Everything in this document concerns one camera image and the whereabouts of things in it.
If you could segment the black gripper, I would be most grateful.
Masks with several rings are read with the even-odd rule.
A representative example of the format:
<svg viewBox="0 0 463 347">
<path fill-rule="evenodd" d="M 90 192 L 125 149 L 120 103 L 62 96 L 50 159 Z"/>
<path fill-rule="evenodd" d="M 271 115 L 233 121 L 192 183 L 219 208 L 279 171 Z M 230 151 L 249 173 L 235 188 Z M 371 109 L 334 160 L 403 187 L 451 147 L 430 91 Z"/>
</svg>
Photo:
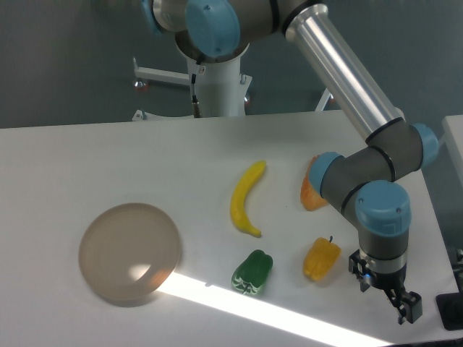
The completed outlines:
<svg viewBox="0 0 463 347">
<path fill-rule="evenodd" d="M 360 284 L 361 292 L 369 288 L 384 291 L 391 305 L 398 314 L 399 325 L 408 322 L 415 323 L 422 317 L 422 297 L 414 291 L 407 291 L 404 282 L 407 265 L 403 264 L 397 269 L 378 269 L 371 262 L 361 258 L 357 250 L 349 256 L 348 270 Z"/>
</svg>

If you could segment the silver and grey robot arm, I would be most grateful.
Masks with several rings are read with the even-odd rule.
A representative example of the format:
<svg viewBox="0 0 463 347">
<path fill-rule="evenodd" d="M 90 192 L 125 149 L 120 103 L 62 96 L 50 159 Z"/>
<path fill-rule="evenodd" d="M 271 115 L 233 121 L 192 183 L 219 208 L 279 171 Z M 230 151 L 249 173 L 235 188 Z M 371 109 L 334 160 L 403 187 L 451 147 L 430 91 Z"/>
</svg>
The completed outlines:
<svg viewBox="0 0 463 347">
<path fill-rule="evenodd" d="M 349 271 L 365 291 L 377 288 L 398 321 L 422 315 L 419 294 L 404 287 L 411 207 L 398 180 L 432 163 L 438 140 L 423 124 L 408 124 L 336 30 L 321 1 L 142 1 L 150 31 L 175 35 L 187 75 L 160 71 L 160 82 L 190 89 L 196 118 L 241 116 L 248 77 L 241 55 L 254 41 L 282 33 L 309 61 L 366 143 L 343 157 L 324 153 L 308 174 L 315 191 L 358 232 Z"/>
</svg>

